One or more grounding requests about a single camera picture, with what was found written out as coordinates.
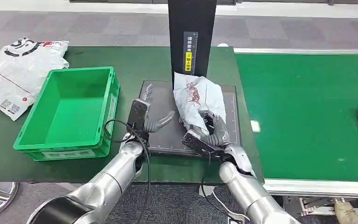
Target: green table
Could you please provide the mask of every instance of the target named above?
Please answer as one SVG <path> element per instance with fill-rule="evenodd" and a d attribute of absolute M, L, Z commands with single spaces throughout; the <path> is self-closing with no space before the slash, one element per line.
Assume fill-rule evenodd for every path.
<path fill-rule="evenodd" d="M 358 197 L 358 50 L 235 52 L 266 189 Z"/>
<path fill-rule="evenodd" d="M 71 68 L 113 66 L 120 82 L 116 118 L 126 121 L 131 102 L 137 98 L 143 80 L 171 81 L 169 47 L 70 47 L 65 54 Z M 250 127 L 240 76 L 232 48 L 212 48 L 208 78 L 222 85 L 236 87 L 242 144 L 262 180 L 260 162 Z M 24 114 L 13 122 L 0 112 L 0 181 L 17 182 L 87 182 L 117 153 L 112 144 L 105 158 L 35 162 L 13 149 L 13 142 L 25 121 Z M 114 138 L 120 139 L 124 126 L 115 123 Z M 202 158 L 153 156 L 153 182 L 199 183 L 207 161 Z M 214 162 L 206 182 L 219 183 L 219 163 Z M 143 171 L 138 182 L 145 182 Z"/>

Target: qr code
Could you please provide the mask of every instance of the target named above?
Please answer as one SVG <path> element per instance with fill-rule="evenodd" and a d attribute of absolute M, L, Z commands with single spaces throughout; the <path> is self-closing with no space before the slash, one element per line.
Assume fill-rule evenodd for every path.
<path fill-rule="evenodd" d="M 12 105 L 12 108 L 10 108 L 8 111 L 9 111 L 10 113 L 12 113 L 12 114 L 15 114 L 15 113 L 18 112 L 19 109 L 20 109 L 19 106 L 17 106 L 16 104 L 13 104 L 13 105 Z"/>
<path fill-rule="evenodd" d="M 9 100 L 5 99 L 5 101 L 3 101 L 0 106 L 3 108 L 3 109 L 6 109 L 8 108 L 10 105 L 12 104 L 12 102 L 10 102 Z"/>

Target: plastic bag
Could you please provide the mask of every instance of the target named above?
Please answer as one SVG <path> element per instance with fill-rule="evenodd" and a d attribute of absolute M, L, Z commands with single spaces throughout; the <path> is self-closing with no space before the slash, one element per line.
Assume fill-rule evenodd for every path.
<path fill-rule="evenodd" d="M 0 50 L 0 110 L 17 120 L 32 105 L 52 69 L 69 67 L 68 42 L 34 42 L 26 37 Z"/>
<path fill-rule="evenodd" d="M 205 77 L 183 75 L 175 72 L 173 97 L 178 108 L 181 121 L 187 130 L 191 125 L 201 128 L 205 135 L 209 131 L 198 111 L 210 110 L 220 115 L 226 122 L 221 87 Z"/>

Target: black pillar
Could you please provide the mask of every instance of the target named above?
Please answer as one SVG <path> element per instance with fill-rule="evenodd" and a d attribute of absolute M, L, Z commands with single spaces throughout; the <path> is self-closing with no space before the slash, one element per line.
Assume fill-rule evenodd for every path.
<path fill-rule="evenodd" d="M 168 0 L 173 72 L 207 76 L 217 0 Z"/>

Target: green crate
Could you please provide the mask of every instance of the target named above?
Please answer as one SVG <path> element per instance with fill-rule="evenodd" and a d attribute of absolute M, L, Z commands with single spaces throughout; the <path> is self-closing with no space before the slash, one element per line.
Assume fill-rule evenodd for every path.
<path fill-rule="evenodd" d="M 119 88 L 112 67 L 50 71 L 14 149 L 35 161 L 107 156 L 103 125 L 115 116 Z"/>

